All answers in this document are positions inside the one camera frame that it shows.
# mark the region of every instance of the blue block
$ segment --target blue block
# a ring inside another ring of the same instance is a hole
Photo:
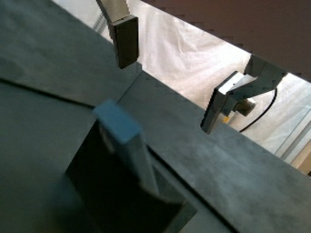
[[[141,133],[141,126],[113,100],[106,100],[93,113],[118,144],[126,144]]]

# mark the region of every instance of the black cable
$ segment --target black cable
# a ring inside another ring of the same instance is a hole
[[[275,89],[275,95],[273,95],[273,98],[272,98],[272,101],[267,107],[267,109],[263,111],[263,113],[255,118],[255,120],[251,121],[251,123],[243,128],[239,130],[239,133],[244,132],[256,122],[257,120],[264,116],[264,114],[267,113],[268,109],[271,108],[271,106],[275,104],[276,102],[276,98],[277,98],[277,89]]]

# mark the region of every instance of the white backdrop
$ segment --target white backdrop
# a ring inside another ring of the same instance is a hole
[[[54,0],[89,27],[101,13],[94,0]],[[236,70],[243,72],[249,54],[138,0],[128,0],[140,18],[140,63],[157,80],[205,108],[213,87]],[[108,30],[101,35],[110,40]],[[241,129],[264,111],[273,93],[256,96],[248,117],[235,114],[229,125]],[[288,74],[277,87],[277,101],[243,133],[272,153],[311,109],[311,84]]]

